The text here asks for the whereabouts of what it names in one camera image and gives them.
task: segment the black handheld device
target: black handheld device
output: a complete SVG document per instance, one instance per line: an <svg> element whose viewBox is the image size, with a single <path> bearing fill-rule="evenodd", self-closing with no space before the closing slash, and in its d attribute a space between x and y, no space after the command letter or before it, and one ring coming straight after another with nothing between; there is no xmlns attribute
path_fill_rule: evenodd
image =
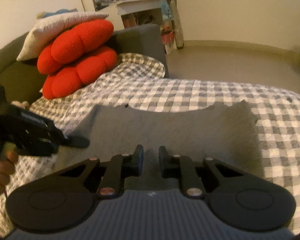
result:
<svg viewBox="0 0 300 240"><path fill-rule="evenodd" d="M0 153L5 142L14 143L20 155L51 156L60 145L86 148L89 140L66 136L52 120L11 105L0 86Z"/></svg>

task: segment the knitted red cushion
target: knitted red cushion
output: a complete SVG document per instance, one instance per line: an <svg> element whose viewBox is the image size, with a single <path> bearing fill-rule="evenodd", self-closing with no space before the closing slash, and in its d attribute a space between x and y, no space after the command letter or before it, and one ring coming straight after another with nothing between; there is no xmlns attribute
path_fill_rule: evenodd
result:
<svg viewBox="0 0 300 240"><path fill-rule="evenodd" d="M95 82L100 75L111 70L116 61L116 52L105 45L101 46L49 76L43 85L43 96L47 99L68 96L84 85Z"/></svg>
<svg viewBox="0 0 300 240"><path fill-rule="evenodd" d="M107 20L93 20L81 23L61 33L48 45L38 58L40 73L52 74L65 65L93 51L112 35L113 24Z"/></svg>

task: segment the gray plush pad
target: gray plush pad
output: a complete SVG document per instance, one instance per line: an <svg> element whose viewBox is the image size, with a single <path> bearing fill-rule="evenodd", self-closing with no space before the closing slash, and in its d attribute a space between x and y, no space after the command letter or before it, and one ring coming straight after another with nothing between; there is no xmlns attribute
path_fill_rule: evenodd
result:
<svg viewBox="0 0 300 240"><path fill-rule="evenodd" d="M60 147L56 170L91 156L109 161L117 154L132 154L136 145L142 144L145 151L142 176L126 179L125 187L163 189L178 186L175 179L160 176L158 148L162 145L171 155L187 155L194 161L213 157L263 177L256 121L245 101L230 107L215 103L206 109L179 113L95 106L72 133L89 138L90 146L87 149Z"/></svg>

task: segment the gray floor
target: gray floor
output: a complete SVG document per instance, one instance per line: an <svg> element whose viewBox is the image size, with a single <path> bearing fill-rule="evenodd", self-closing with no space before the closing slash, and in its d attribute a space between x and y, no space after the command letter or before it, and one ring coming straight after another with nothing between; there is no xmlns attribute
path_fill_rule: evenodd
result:
<svg viewBox="0 0 300 240"><path fill-rule="evenodd" d="M171 78L262 84L300 94L300 63L268 52L184 47L167 55Z"/></svg>

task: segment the gingham blanket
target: gingham blanket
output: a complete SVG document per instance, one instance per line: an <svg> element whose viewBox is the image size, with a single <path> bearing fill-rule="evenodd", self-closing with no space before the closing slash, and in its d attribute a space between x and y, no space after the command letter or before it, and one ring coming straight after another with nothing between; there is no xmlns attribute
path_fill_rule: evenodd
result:
<svg viewBox="0 0 300 240"><path fill-rule="evenodd" d="M122 54L119 65L93 84L66 98L40 98L31 111L52 119L69 134L96 104L154 112L181 112L203 109L215 102L231 106L245 100L259 121L256 130L263 156L266 179L285 187L295 197L297 209L289 229L300 232L300 95L262 85L162 79L164 66L139 54ZM20 157L16 173L7 186L9 195L19 187L53 171L56 157ZM0 196L0 236L12 224Z"/></svg>

